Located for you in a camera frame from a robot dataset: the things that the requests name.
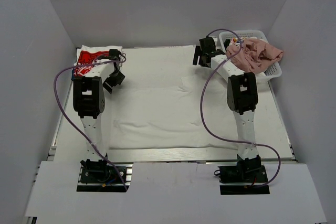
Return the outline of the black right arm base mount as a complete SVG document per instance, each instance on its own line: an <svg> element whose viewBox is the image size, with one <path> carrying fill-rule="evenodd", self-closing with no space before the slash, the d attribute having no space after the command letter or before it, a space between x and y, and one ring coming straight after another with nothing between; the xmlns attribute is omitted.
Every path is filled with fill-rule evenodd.
<svg viewBox="0 0 336 224"><path fill-rule="evenodd" d="M219 178L221 195L269 195L268 177L261 158L238 158L236 165L219 166L214 171Z"/></svg>

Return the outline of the white t-shirt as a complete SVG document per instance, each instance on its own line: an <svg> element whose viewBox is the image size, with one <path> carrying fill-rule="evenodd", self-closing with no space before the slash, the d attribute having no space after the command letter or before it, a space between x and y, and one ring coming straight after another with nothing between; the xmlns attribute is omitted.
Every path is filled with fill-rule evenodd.
<svg viewBox="0 0 336 224"><path fill-rule="evenodd" d="M194 51L194 46L125 50L125 80L114 89L109 110L111 149L237 148L226 82L194 66Z"/></svg>

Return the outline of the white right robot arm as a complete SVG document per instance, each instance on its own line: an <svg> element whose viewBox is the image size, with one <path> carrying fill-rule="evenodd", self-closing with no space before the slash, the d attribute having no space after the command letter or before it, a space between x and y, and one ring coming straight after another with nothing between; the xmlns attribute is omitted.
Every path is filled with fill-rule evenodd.
<svg viewBox="0 0 336 224"><path fill-rule="evenodd" d="M212 37L199 40L196 46L193 65L208 67L214 74L219 74L227 82L227 105L235 117L238 140L238 159L250 161L257 159L254 114L258 103L258 92L255 74L238 70L225 53L216 48Z"/></svg>

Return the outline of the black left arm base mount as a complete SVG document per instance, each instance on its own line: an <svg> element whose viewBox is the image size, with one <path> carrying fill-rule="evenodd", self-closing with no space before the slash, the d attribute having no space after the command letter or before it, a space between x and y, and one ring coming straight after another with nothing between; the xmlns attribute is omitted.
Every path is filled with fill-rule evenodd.
<svg viewBox="0 0 336 224"><path fill-rule="evenodd" d="M115 169L104 160L80 162L77 192L125 193L129 187L128 170L130 167L117 166Z"/></svg>

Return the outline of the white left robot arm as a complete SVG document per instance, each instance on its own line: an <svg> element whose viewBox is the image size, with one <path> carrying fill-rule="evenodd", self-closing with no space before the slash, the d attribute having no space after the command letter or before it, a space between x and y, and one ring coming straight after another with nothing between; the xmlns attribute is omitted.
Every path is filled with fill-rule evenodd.
<svg viewBox="0 0 336 224"><path fill-rule="evenodd" d="M120 49L90 53L81 51L73 71L73 107L78 113L87 142L88 158L98 161L106 157L103 143L101 116L106 106L105 92L120 85L125 79L120 71L125 54Z"/></svg>

